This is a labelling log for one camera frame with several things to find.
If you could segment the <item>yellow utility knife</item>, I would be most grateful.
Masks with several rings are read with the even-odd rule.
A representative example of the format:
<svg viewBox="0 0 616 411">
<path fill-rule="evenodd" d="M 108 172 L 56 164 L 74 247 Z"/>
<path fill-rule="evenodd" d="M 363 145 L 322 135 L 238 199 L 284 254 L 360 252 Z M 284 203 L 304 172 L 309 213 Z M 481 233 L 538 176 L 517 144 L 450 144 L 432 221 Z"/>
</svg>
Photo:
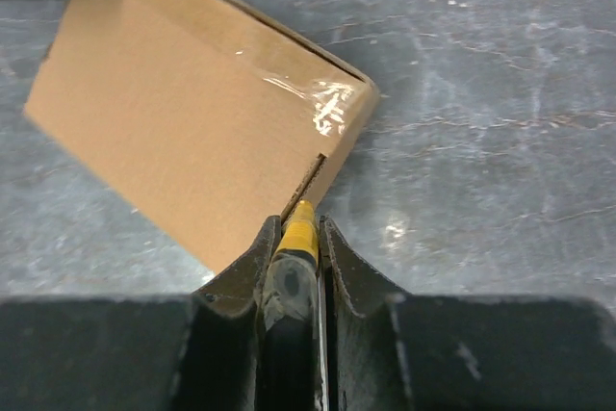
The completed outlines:
<svg viewBox="0 0 616 411">
<path fill-rule="evenodd" d="M 301 200 L 267 268 L 260 310 L 258 410 L 325 410 L 323 295 L 314 206 Z"/>
</svg>

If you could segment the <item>brown cardboard box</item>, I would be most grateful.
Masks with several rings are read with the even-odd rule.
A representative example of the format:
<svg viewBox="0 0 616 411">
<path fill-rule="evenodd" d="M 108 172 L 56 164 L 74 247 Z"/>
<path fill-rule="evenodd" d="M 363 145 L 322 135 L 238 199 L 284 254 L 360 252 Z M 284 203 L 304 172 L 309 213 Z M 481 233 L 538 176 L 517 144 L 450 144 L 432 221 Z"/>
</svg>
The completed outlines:
<svg viewBox="0 0 616 411">
<path fill-rule="evenodd" d="M 240 0 L 69 0 L 25 113 L 214 272 L 321 201 L 378 100 Z"/>
</svg>

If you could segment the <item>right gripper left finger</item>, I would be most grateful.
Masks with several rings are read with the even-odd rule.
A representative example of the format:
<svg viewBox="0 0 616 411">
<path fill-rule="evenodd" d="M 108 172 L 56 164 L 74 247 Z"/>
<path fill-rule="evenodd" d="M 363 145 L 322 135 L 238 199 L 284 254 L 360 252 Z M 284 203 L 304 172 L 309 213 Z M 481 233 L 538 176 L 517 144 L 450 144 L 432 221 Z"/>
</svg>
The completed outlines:
<svg viewBox="0 0 616 411">
<path fill-rule="evenodd" d="M 5 410 L 251 410 L 257 299 L 281 224 L 183 295 L 1 301 Z"/>
</svg>

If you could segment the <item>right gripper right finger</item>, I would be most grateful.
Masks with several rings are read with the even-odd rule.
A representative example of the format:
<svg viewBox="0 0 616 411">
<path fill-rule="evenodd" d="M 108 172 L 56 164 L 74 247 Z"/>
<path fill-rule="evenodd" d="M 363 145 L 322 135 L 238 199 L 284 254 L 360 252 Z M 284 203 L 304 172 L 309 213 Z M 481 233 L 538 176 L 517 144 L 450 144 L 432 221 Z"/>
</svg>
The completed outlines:
<svg viewBox="0 0 616 411">
<path fill-rule="evenodd" d="M 416 295 L 321 219 L 333 410 L 611 410 L 615 320 L 578 296 Z"/>
</svg>

